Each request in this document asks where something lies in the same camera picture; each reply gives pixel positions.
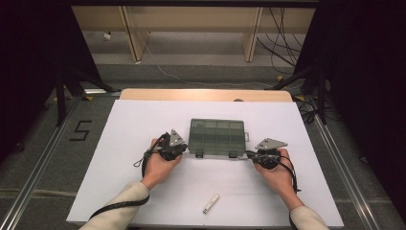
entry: black cable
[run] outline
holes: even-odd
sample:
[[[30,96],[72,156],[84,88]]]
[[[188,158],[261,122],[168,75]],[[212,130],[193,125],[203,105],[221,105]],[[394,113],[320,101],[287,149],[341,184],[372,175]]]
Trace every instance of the black cable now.
[[[104,213],[107,212],[109,210],[113,210],[113,209],[119,209],[119,208],[126,208],[126,207],[135,207],[135,206],[141,206],[143,204],[146,204],[149,200],[149,196],[147,196],[147,198],[142,199],[142,200],[136,200],[136,201],[123,201],[123,202],[118,202],[118,203],[114,203],[114,204],[110,204],[107,206],[104,206],[102,208],[100,208],[98,211],[96,211],[91,217],[95,217],[100,213]]]
[[[309,103],[309,102],[301,102],[301,103],[302,104],[299,106],[299,112],[302,115],[302,119],[304,120],[304,123],[305,124],[310,124],[310,123],[314,122],[314,119],[316,117],[316,108],[314,107],[314,105],[312,103]],[[302,109],[302,107],[305,104],[308,104],[308,105],[311,106],[310,111]]]
[[[298,38],[295,36],[295,34],[292,34],[292,35],[293,35],[293,38],[295,38],[296,42],[298,42],[299,46],[300,46],[300,47],[303,47],[302,43],[299,42],[299,40],[298,40]]]
[[[166,133],[162,134],[156,141],[155,143],[149,148],[147,149],[146,152],[144,152],[144,156],[143,158],[141,158],[141,160],[135,162],[133,164],[134,167],[138,168],[140,167],[141,163],[143,163],[142,168],[141,168],[141,174],[144,175],[146,174],[146,169],[147,169],[147,161],[149,159],[149,157],[151,156],[151,154],[153,153],[153,150],[155,149],[155,147],[161,142],[162,139],[164,139]]]
[[[265,50],[271,52],[273,55],[277,56],[278,58],[284,60],[286,63],[290,64],[292,67],[295,67],[295,64],[284,58],[282,55],[276,53],[275,51],[271,50],[271,48],[267,47],[265,44],[263,44],[259,38],[257,38],[257,41],[265,48]]]
[[[275,44],[275,45],[277,45],[277,46],[279,46],[279,47],[285,48],[285,49],[287,48],[286,46],[283,46],[283,45],[281,45],[281,44],[278,44],[277,42],[275,42],[274,40],[272,40],[272,38],[269,37],[268,34],[265,34],[265,35],[266,35],[266,37],[268,38],[268,40],[269,40],[270,42],[272,42],[273,44]],[[290,48],[290,50],[295,51],[295,52],[298,52],[298,53],[301,52],[300,50],[296,50],[296,49],[293,49],[293,48]]]
[[[284,163],[282,163],[279,160],[275,160],[273,158],[269,158],[271,161],[273,161],[274,163],[277,163],[278,165],[284,167],[285,169],[287,169],[287,171],[290,173],[290,175],[292,176],[292,186],[293,186],[293,190],[295,191],[295,194],[297,192],[300,192],[301,190],[298,189],[298,181],[296,178],[296,173],[295,173],[295,168],[293,167],[292,161],[290,161],[289,158],[287,158],[286,156],[281,156],[285,159],[287,159],[290,162],[290,165],[292,166],[292,169],[290,169],[289,167],[287,167]]]
[[[296,60],[296,57],[293,55],[289,45],[287,44],[286,37],[285,37],[285,34],[284,34],[284,25],[283,25],[284,8],[281,8],[281,25],[280,26],[278,26],[278,22],[277,22],[277,20],[275,18],[274,13],[272,12],[271,8],[269,9],[269,11],[271,12],[272,18],[274,19],[275,25],[277,26],[277,29],[278,29],[278,35],[277,35],[276,42],[278,42],[278,38],[279,38],[279,35],[280,35],[282,37],[283,41],[284,41],[284,44],[286,45],[285,46],[286,51],[289,54],[290,59],[292,60],[292,62],[294,62],[293,58]]]

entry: black controller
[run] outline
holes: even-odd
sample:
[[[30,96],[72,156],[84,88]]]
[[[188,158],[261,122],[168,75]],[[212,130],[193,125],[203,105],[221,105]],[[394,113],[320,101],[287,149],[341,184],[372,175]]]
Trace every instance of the black controller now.
[[[276,149],[258,150],[257,152],[246,151],[245,153],[254,163],[258,163],[268,170],[277,167],[277,162],[281,161],[281,153]]]
[[[172,130],[170,134],[165,133],[162,135],[162,138],[164,140],[160,143],[160,147],[157,150],[167,161],[174,160],[178,155],[182,155],[188,147],[175,130]]]
[[[285,142],[266,138],[256,146],[257,152],[247,150],[245,153],[254,163],[260,164],[265,169],[272,170],[281,161],[281,153],[277,148],[285,146],[287,146]]]

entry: small white object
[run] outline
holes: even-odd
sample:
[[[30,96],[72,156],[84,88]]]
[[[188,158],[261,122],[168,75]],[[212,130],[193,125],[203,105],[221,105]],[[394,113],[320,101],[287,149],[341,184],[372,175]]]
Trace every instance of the small white object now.
[[[111,39],[111,33],[104,33],[104,41],[109,41]]]
[[[86,94],[97,94],[97,93],[105,93],[106,91],[103,89],[84,89]]]
[[[250,133],[244,132],[245,133],[245,142],[250,142]]]
[[[204,214],[207,214],[209,212],[209,209],[212,208],[212,206],[215,204],[215,202],[220,198],[219,194],[214,194],[212,199],[209,201],[209,203],[206,205],[206,207],[203,210]]]

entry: hand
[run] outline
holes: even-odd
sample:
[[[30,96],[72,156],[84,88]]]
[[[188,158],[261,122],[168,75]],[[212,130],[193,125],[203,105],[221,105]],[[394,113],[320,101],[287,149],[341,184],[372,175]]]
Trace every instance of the hand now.
[[[278,151],[281,153],[281,156],[289,158],[289,153],[287,153],[286,149],[278,149]],[[292,169],[292,164],[284,157],[281,157],[281,163]],[[269,187],[281,196],[289,211],[304,205],[293,189],[292,175],[287,169],[280,165],[272,170],[267,170],[260,164],[254,164],[254,166],[266,180]]]
[[[157,139],[153,139],[151,145],[156,142]],[[141,182],[152,190],[155,185],[166,180],[175,168],[180,163],[182,155],[177,156],[172,161],[166,161],[159,153],[152,153],[147,161],[146,174]]]
[[[278,151],[281,153],[281,156],[289,158],[289,153],[287,153],[286,149],[278,149]],[[289,167],[289,169],[292,169],[292,164],[284,157],[281,157],[281,163]],[[290,190],[293,191],[292,176],[290,175],[289,171],[284,167],[278,165],[276,168],[272,170],[267,170],[260,164],[255,164],[254,166],[255,169],[266,180],[271,189],[275,190],[278,193],[283,191],[287,192]]]

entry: cable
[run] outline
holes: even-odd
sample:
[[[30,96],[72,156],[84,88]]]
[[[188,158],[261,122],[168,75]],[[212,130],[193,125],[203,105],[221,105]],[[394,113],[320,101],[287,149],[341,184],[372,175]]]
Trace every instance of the cable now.
[[[291,64],[292,64],[292,66],[295,66],[296,63],[294,63],[294,62],[297,61],[297,60],[296,60],[296,57],[293,55],[293,52],[292,52],[291,48],[289,47],[289,45],[287,44],[287,41],[286,41],[286,38],[285,38],[285,35],[284,35],[284,26],[283,26],[284,8],[281,8],[281,16],[282,16],[282,17],[281,17],[281,25],[280,25],[280,26],[278,25],[278,22],[277,22],[277,20],[276,20],[276,18],[275,18],[274,13],[272,12],[272,9],[271,9],[271,8],[269,9],[269,11],[271,12],[272,18],[273,18],[273,20],[274,20],[274,22],[275,22],[275,25],[276,25],[277,29],[278,29],[278,34],[277,34],[277,38],[276,38],[275,42],[274,42],[272,39],[270,39],[269,36],[268,36],[268,39],[270,39],[270,40],[274,43],[274,46],[273,46],[273,48],[272,48],[272,51],[275,51],[275,47],[276,47],[276,45],[278,44],[279,36],[281,36],[281,37],[283,38],[283,40],[284,40],[284,43],[285,43],[285,46],[282,46],[282,47],[286,48],[287,53],[289,54],[289,57],[290,57],[290,59],[291,59],[291,61],[292,61]],[[278,70],[278,69],[275,67],[275,65],[274,65],[274,63],[273,63],[273,53],[271,54],[271,64],[272,64],[272,66],[274,67],[275,70],[277,70],[277,71],[283,73],[283,71],[280,71],[280,70]]]
[[[301,44],[301,42],[299,42],[298,38],[295,36],[295,34],[292,34],[292,36],[295,38],[296,42],[298,42],[300,47],[303,47],[303,45]]]
[[[302,115],[302,119],[304,120],[304,123],[305,124],[310,124],[310,123],[314,122],[314,119],[316,117],[316,108],[314,107],[314,105],[312,103],[310,103],[310,102],[301,102],[301,103],[303,103],[303,104],[299,106],[299,112]],[[302,109],[302,107],[305,104],[308,104],[308,105],[311,106],[310,111]]]
[[[257,156],[255,156],[255,157],[247,157],[247,158],[239,158],[239,157],[237,156],[237,159],[238,159],[238,160],[260,160],[260,159],[263,159],[263,158],[267,158],[267,159],[271,160],[272,162],[274,162],[274,163],[276,163],[276,164],[278,164],[278,165],[284,167],[284,168],[290,173],[290,175],[292,176],[292,186],[293,186],[293,189],[294,189],[295,193],[300,192],[301,190],[298,189],[297,176],[296,176],[295,168],[294,168],[294,166],[293,166],[292,161],[291,161],[289,158],[287,158],[286,156],[280,156],[280,157],[283,157],[283,158],[285,158],[285,159],[287,159],[287,160],[289,161],[290,165],[292,166],[292,169],[290,169],[290,168],[287,167],[284,163],[282,163],[280,160],[274,159],[273,157],[270,157],[270,156],[271,156],[271,155],[268,155],[268,154],[257,155]]]
[[[141,158],[141,160],[135,162],[133,164],[134,167],[138,168],[140,167],[141,163],[143,163],[142,168],[141,168],[141,174],[144,177],[144,175],[146,174],[146,169],[147,169],[147,161],[149,159],[149,157],[151,156],[151,154],[153,153],[153,150],[155,149],[155,147],[161,142],[162,139],[164,139],[166,136],[165,134],[162,134],[156,141],[155,143],[149,148],[147,149],[146,152],[144,152],[144,156],[143,158]]]
[[[134,200],[134,201],[123,201],[123,202],[118,202],[118,203],[114,203],[114,204],[110,204],[107,206],[104,206],[102,208],[100,208],[98,211],[96,211],[91,217],[95,217],[100,213],[104,213],[113,209],[119,209],[119,208],[125,208],[125,207],[134,207],[134,206],[141,206],[143,204],[146,204],[149,200],[149,196],[147,196],[147,198],[142,199],[142,200]]]
[[[257,38],[257,41],[265,48],[265,50],[271,52],[273,55],[276,55],[278,58],[284,60],[286,63],[290,64],[292,67],[295,67],[295,64],[284,58],[282,55],[276,53],[275,51],[271,50],[269,47],[267,47],[265,44],[263,44],[259,38]]]
[[[141,41],[143,42],[144,46],[146,47],[147,51],[151,54],[152,58],[155,59],[154,54],[149,50],[149,48],[147,47],[147,44],[143,41],[143,39],[141,38],[140,33],[137,33],[138,37],[141,39]],[[259,85],[263,85],[266,87],[272,87],[272,85],[269,84],[265,84],[265,83],[261,83],[261,82],[248,82],[248,83],[204,83],[204,82],[199,82],[199,81],[188,81],[188,80],[181,80],[179,77],[176,77],[174,75],[171,74],[167,74],[165,71],[162,70],[161,66],[159,64],[156,64],[159,71],[161,71],[162,74],[164,74],[165,76],[171,77],[173,79],[176,79],[178,81],[181,81],[183,83],[188,83],[188,84],[200,84],[200,85],[205,85],[205,86],[220,86],[220,85],[232,85],[232,86],[244,86],[244,85],[251,85],[251,84],[259,84]]]
[[[272,40],[272,38],[269,37],[268,34],[265,34],[265,35],[266,35],[266,37],[268,38],[268,40],[269,40],[270,42],[272,42],[273,44],[275,44],[275,45],[277,45],[277,46],[279,46],[279,47],[282,47],[282,48],[287,48],[286,46],[283,46],[283,45],[281,45],[281,44],[278,44],[277,42],[275,42],[274,40]],[[300,50],[296,50],[296,49],[293,49],[293,48],[290,48],[290,50],[295,51],[295,52],[298,52],[298,53],[301,52]]]
[[[293,87],[290,87],[290,88],[284,88],[284,89],[286,89],[286,90],[295,89],[295,88],[301,87],[302,85],[303,85],[303,84],[301,83],[301,84],[299,84],[299,85],[296,85],[296,86],[293,86]]]

